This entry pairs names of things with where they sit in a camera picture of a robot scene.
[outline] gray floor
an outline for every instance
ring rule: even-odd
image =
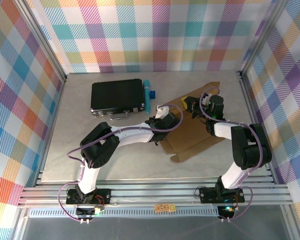
[[[24,240],[288,240],[280,206],[251,206],[240,218],[99,218],[80,225],[67,218],[29,218]]]
[[[204,86],[220,82],[224,98],[224,117],[250,123],[248,109],[233,70],[183,72],[133,72],[71,74],[65,83],[51,145],[43,171],[43,182],[73,181],[80,173],[79,164],[66,157],[100,122],[111,126],[136,125],[149,119],[145,112],[132,113],[128,119],[110,121],[108,116],[95,119],[90,112],[91,85],[95,82],[124,79],[149,79],[156,99],[155,106]],[[170,160],[162,147],[154,143],[135,143],[118,148],[111,160],[100,169],[99,180],[216,177],[224,174],[233,162],[231,141],[223,140],[182,163]]]

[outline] cardboard box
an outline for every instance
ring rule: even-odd
[[[183,97],[192,96],[199,98],[206,89],[219,87],[219,85],[220,82],[209,82],[203,87],[167,102],[167,104],[175,104],[183,109],[182,124],[177,129],[171,131],[164,141],[160,142],[167,154],[175,154],[170,158],[173,162],[182,163],[223,140],[222,137],[211,136],[206,130],[206,125],[199,119],[192,119],[191,113],[184,109],[184,105],[181,102],[181,98]],[[216,94],[217,90],[212,90],[208,93]],[[173,108],[170,111],[179,118],[181,117],[178,109]]]

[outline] white table surface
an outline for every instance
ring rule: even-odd
[[[156,91],[156,99],[151,100],[150,116],[156,114],[156,105],[171,101],[209,82],[219,81],[220,95],[224,98],[224,117],[238,122],[251,122],[239,80],[232,70],[71,74],[61,97],[43,171],[43,182],[78,179],[79,163],[68,159],[66,154],[77,148],[81,140],[100,122],[121,127],[149,119],[145,111],[130,113],[127,119],[113,121],[108,116],[95,118],[91,114],[92,83],[134,78],[149,79],[151,90]],[[231,142],[226,139],[181,163],[171,161],[171,156],[164,152],[160,144],[155,146],[153,142],[122,146],[100,169],[98,179],[216,177],[225,173],[233,162]]]

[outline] blue marker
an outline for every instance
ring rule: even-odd
[[[144,89],[144,100],[145,100],[145,112],[150,114],[151,103],[150,103],[150,82],[148,79],[143,81],[143,89]]]

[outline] black case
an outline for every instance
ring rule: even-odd
[[[144,109],[145,93],[141,79],[92,84],[91,112],[93,115],[136,113]]]

